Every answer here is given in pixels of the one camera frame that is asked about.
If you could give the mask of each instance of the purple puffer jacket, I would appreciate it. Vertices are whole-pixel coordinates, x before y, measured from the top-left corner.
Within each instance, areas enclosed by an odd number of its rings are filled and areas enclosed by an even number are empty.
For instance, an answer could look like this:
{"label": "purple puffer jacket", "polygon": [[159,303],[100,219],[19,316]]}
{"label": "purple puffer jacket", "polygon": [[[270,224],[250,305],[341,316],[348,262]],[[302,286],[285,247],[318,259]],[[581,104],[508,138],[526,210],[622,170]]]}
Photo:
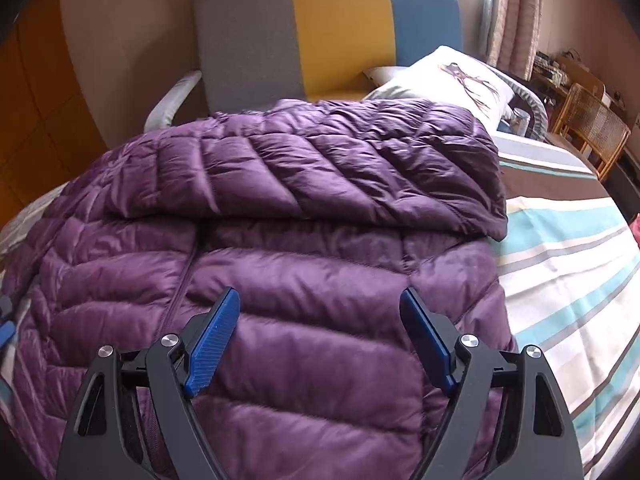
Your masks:
{"label": "purple puffer jacket", "polygon": [[[497,150],[462,108],[280,102],[145,134],[72,182],[13,254],[32,280],[15,433],[55,476],[65,419],[104,344],[146,348],[229,285],[242,315],[195,401],[233,480],[402,480],[446,400],[398,313],[413,286],[488,345],[514,349],[486,237],[506,234]],[[154,463],[170,469],[148,396]],[[492,396],[469,467],[497,416]]]}

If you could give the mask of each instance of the blue gripper pad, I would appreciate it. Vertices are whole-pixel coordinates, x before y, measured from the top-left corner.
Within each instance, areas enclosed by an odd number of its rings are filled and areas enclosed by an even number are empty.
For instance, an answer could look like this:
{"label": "blue gripper pad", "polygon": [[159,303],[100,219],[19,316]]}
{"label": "blue gripper pad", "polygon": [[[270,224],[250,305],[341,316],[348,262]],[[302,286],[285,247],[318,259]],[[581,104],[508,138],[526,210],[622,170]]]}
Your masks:
{"label": "blue gripper pad", "polygon": [[240,316],[238,292],[233,288],[227,289],[211,310],[213,316],[191,351],[189,375],[184,381],[184,391],[190,397],[195,397],[201,389],[209,386],[218,368]]}
{"label": "blue gripper pad", "polygon": [[15,334],[15,325],[13,321],[5,321],[0,326],[0,349],[11,339]]}
{"label": "blue gripper pad", "polygon": [[408,289],[400,295],[400,319],[429,381],[449,395],[456,386],[451,354],[423,312],[419,299]]}

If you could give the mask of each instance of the striped curtain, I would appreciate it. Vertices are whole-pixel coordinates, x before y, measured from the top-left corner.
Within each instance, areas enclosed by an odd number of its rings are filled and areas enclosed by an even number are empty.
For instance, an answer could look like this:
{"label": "striped curtain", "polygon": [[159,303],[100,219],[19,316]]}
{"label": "striped curtain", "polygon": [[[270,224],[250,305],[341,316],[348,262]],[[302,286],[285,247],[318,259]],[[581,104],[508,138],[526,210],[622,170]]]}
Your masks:
{"label": "striped curtain", "polygon": [[529,79],[540,38],[542,0],[492,0],[492,3],[487,63]]}

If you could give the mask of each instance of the red object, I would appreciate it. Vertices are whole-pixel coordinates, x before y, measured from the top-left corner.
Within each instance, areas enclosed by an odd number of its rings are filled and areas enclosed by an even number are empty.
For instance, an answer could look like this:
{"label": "red object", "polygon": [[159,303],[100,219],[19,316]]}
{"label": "red object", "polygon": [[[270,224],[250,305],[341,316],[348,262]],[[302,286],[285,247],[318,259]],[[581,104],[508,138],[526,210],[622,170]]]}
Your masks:
{"label": "red object", "polygon": [[629,224],[629,228],[636,239],[636,243],[640,247],[640,214],[636,215],[636,218]]}

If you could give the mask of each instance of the silver screw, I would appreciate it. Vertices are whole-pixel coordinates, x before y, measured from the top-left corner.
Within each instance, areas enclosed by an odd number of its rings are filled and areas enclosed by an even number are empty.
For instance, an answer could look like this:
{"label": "silver screw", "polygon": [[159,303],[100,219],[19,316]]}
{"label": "silver screw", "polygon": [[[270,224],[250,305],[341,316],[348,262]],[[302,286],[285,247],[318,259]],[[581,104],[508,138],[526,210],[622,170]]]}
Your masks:
{"label": "silver screw", "polygon": [[460,341],[464,346],[468,346],[469,348],[474,348],[478,346],[478,338],[473,334],[465,334],[460,338]]}
{"label": "silver screw", "polygon": [[161,340],[162,346],[176,346],[180,338],[175,334],[167,334]]}
{"label": "silver screw", "polygon": [[113,354],[113,346],[111,345],[105,345],[98,350],[100,357],[109,357],[111,354]]}
{"label": "silver screw", "polygon": [[542,357],[542,350],[537,346],[529,345],[527,346],[527,355],[534,359],[538,359],[539,357]]}

